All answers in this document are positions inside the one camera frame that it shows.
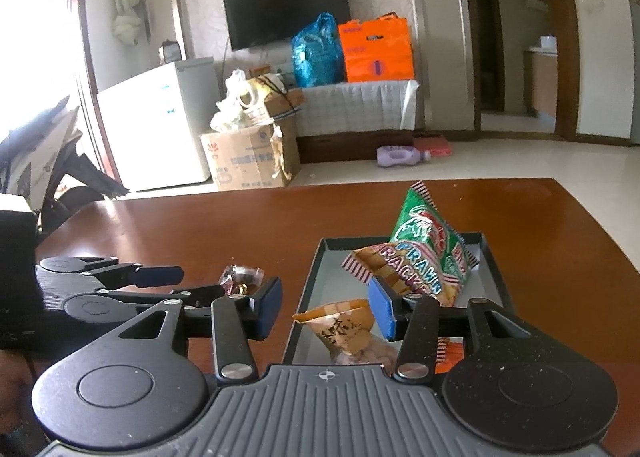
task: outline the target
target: wrapped candy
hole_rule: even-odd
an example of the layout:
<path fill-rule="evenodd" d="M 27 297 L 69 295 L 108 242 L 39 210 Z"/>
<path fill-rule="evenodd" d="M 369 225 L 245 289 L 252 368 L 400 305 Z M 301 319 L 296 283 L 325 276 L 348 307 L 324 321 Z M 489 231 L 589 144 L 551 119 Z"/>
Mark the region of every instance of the wrapped candy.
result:
<path fill-rule="evenodd" d="M 249 295 L 255 293 L 262 284 L 264 271 L 244 265 L 228 265 L 222 273 L 219 286 L 225 290 L 226 296 L 232 294 Z"/>

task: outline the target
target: white floor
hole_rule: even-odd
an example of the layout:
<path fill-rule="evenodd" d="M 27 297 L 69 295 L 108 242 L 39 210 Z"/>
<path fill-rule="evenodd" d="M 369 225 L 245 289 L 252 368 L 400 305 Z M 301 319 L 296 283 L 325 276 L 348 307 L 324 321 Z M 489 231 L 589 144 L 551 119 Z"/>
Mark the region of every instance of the white floor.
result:
<path fill-rule="evenodd" d="M 600 222 L 640 271 L 640 147 L 524 140 L 452 144 L 453 155 L 412 167 L 374 161 L 306 164 L 292 185 L 350 182 L 552 177 Z M 131 198 L 215 192 L 211 183 L 132 194 Z"/>
<path fill-rule="evenodd" d="M 548 132 L 556 131 L 556 120 L 540 113 L 538 116 L 510 113 L 482 113 L 482 130 L 499 132 Z"/>

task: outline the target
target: black tv screen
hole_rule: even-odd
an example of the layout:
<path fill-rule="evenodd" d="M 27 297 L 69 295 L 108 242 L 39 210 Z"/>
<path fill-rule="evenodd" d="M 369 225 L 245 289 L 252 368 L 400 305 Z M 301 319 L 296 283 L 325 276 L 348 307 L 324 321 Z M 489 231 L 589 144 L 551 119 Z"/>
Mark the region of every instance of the black tv screen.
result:
<path fill-rule="evenodd" d="M 292 38 L 320 13 L 338 24 L 351 20 L 348 0 L 224 0 L 231 49 Z"/>

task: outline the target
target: person's hand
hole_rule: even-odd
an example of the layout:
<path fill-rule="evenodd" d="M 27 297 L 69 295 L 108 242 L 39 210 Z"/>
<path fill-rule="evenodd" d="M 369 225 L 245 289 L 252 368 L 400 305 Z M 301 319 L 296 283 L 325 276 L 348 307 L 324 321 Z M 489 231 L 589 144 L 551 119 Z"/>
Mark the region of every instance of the person's hand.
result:
<path fill-rule="evenodd" d="M 20 426 L 20 400 L 31 385 L 33 378 L 24 356 L 0 351 L 0 434 Z"/>

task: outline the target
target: purple bottle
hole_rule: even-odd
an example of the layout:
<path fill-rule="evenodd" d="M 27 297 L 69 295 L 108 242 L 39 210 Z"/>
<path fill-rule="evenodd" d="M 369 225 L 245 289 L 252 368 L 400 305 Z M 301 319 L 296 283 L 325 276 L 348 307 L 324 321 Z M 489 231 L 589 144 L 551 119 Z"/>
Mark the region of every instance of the purple bottle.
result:
<path fill-rule="evenodd" d="M 378 165 L 383 168 L 405 164 L 414 166 L 420 161 L 431 160 L 430 152 L 421 152 L 415 147 L 380 147 L 378 149 Z"/>

